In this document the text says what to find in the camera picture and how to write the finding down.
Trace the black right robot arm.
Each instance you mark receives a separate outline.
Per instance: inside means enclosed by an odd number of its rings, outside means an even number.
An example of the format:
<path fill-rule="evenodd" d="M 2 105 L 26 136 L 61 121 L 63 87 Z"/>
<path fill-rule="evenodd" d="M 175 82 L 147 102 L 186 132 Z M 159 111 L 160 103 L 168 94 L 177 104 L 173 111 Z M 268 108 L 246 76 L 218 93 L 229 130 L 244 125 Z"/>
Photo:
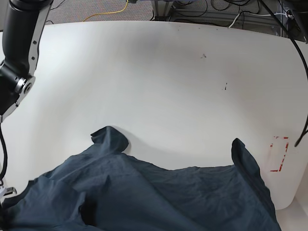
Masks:
<path fill-rule="evenodd" d="M 10 0 L 2 34 L 0 120 L 11 115 L 35 83 L 39 43 L 51 0 Z"/>

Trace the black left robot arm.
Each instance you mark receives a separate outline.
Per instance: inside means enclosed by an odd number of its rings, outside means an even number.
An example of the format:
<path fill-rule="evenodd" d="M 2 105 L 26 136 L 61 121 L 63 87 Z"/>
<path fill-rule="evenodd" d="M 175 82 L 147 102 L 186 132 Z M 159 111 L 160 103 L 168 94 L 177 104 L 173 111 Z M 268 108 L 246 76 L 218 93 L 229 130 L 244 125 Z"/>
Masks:
<path fill-rule="evenodd" d="M 308 43 L 308 0 L 284 0 L 291 10 L 305 40 Z"/>

